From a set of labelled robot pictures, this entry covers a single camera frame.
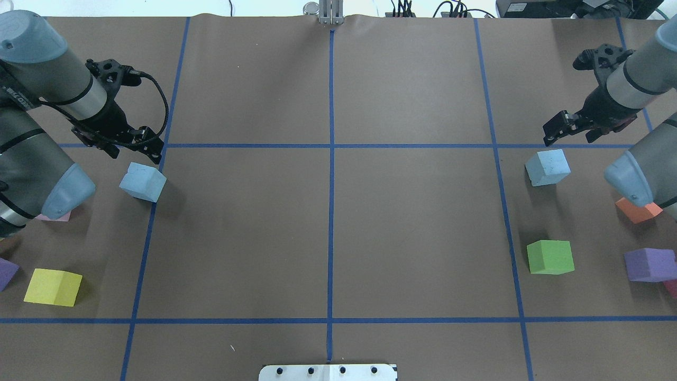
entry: white metal plate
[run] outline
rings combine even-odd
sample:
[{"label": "white metal plate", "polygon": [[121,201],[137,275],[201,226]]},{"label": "white metal plate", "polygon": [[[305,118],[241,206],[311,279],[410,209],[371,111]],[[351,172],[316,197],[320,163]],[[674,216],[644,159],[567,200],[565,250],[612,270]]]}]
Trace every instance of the white metal plate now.
[{"label": "white metal plate", "polygon": [[263,369],[261,369],[261,372],[259,372],[259,381],[303,381],[303,380],[397,381],[397,365],[394,364],[268,365],[263,367]]}]

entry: white background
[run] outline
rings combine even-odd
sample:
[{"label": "white background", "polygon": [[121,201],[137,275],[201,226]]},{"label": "white background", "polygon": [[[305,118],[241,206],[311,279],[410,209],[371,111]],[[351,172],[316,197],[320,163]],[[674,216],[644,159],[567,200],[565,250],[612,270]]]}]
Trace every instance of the white background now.
[{"label": "white background", "polygon": [[[235,16],[296,16],[302,14],[308,0],[231,0]],[[227,0],[0,0],[0,12],[9,9],[27,9],[41,16],[195,16],[211,13],[230,14]],[[416,17],[432,17],[441,0],[414,0],[412,11]],[[496,0],[464,0],[469,8],[484,9],[496,15]],[[391,12],[390,0],[344,0],[343,14],[364,14],[384,17]],[[449,5],[441,10],[448,11]],[[673,16],[677,0],[665,0],[660,9]],[[476,12],[474,17],[482,17]],[[654,13],[651,18],[662,18]]]}]

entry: light blue joint cap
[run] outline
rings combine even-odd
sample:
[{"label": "light blue joint cap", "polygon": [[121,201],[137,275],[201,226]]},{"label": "light blue joint cap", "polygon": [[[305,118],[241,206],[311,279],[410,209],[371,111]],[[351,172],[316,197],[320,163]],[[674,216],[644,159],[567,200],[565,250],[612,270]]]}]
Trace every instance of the light blue joint cap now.
[{"label": "light blue joint cap", "polygon": [[37,14],[24,10],[0,14],[0,60],[36,64],[67,50],[66,40]]},{"label": "light blue joint cap", "polygon": [[94,194],[94,191],[96,185],[78,163],[73,163],[47,196],[41,213],[52,220],[57,220],[82,204]]},{"label": "light blue joint cap", "polygon": [[604,178],[634,205],[642,207],[653,202],[649,182],[630,151],[604,170]]},{"label": "light blue joint cap", "polygon": [[672,18],[656,31],[656,40],[664,48],[677,52],[677,19]]}]

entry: robotic arm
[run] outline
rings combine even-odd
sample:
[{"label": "robotic arm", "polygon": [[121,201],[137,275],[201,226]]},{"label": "robotic arm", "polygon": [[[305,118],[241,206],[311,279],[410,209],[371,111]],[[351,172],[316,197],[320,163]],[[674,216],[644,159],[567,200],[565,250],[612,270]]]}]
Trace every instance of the robotic arm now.
[{"label": "robotic arm", "polygon": [[[575,114],[543,125],[546,146],[583,131],[589,143],[620,132],[656,97],[677,87],[677,20],[663,24],[638,51],[604,44],[581,53],[577,70],[593,70],[599,86]],[[677,219],[677,113],[627,150],[605,178],[637,206],[655,202]]]},{"label": "robotic arm", "polygon": [[[120,86],[148,78],[165,103],[165,122],[155,134],[127,123],[115,102]],[[141,151],[157,164],[168,105],[152,76],[115,60],[81,63],[42,17],[28,11],[0,14],[0,237],[23,228],[37,214],[56,219],[95,190],[87,174],[26,111],[50,106],[73,124],[87,146],[117,158],[119,146]]]}]

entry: light blue cube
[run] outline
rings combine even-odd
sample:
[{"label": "light blue cube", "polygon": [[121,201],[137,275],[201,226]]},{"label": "light blue cube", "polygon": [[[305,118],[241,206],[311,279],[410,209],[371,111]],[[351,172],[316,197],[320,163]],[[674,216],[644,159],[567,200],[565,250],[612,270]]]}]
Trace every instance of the light blue cube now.
[{"label": "light blue cube", "polygon": [[538,152],[527,161],[526,167],[533,186],[557,184],[571,173],[562,150]]},{"label": "light blue cube", "polygon": [[160,171],[147,165],[130,163],[120,188],[138,199],[158,202],[167,178]]}]

